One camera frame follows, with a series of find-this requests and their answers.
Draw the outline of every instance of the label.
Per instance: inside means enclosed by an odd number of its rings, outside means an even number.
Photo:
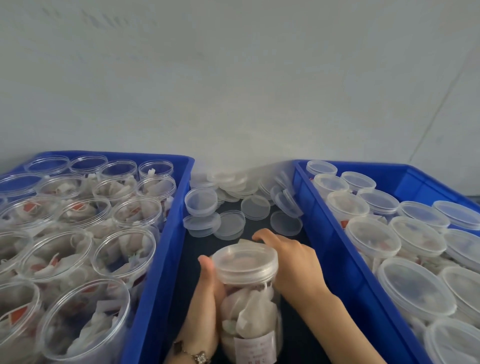
[[[256,339],[238,339],[235,341],[237,364],[274,364],[276,363],[275,332]]]

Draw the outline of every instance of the dark tabletop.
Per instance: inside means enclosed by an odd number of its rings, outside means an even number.
[[[241,201],[235,203],[225,202],[220,206],[217,212],[222,213],[228,210],[240,210],[240,203]],[[278,210],[278,207],[272,206],[270,215]],[[262,228],[271,229],[270,216],[260,221],[247,219],[241,238],[251,240],[253,233]],[[296,239],[303,244],[310,245],[310,241],[304,230],[302,230],[297,236],[290,238]],[[171,346],[187,314],[190,299],[192,298],[200,274],[200,264],[197,260],[198,256],[210,256],[218,249],[234,244],[237,241],[238,240],[220,240],[214,235],[204,238],[194,238],[186,232],[170,314],[168,315],[167,342],[165,343],[164,348]],[[329,364],[330,361],[320,344],[304,324],[297,312],[283,298],[280,304],[280,310],[283,319],[284,342],[278,358],[278,364]],[[224,363],[227,364],[229,361],[223,354],[221,345],[219,345],[218,350],[212,358],[212,364]]]

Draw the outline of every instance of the blue tray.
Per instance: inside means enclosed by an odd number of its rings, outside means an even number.
[[[293,185],[304,211],[303,228],[322,265],[325,281],[372,345],[389,364],[431,364],[425,350],[328,209],[306,173],[307,160],[294,161]],[[338,175],[363,173],[377,189],[399,201],[431,206],[452,201],[480,212],[480,206],[421,170],[405,164],[331,162]]]
[[[177,275],[185,234],[182,223],[183,198],[190,189],[190,172],[194,160],[186,156],[169,154],[89,152],[79,150],[44,152],[37,154],[34,158],[64,155],[71,160],[85,154],[102,154],[109,161],[131,159],[137,165],[152,159],[165,159],[173,163],[173,178],[177,184],[177,192],[168,214],[167,222],[163,228],[160,242],[157,245],[152,267],[148,272],[144,292],[122,356],[122,363],[125,364],[143,363],[145,361],[158,363],[161,343],[166,334],[168,311],[175,283],[174,277]],[[9,173],[12,172],[24,172],[23,165],[14,168]]]

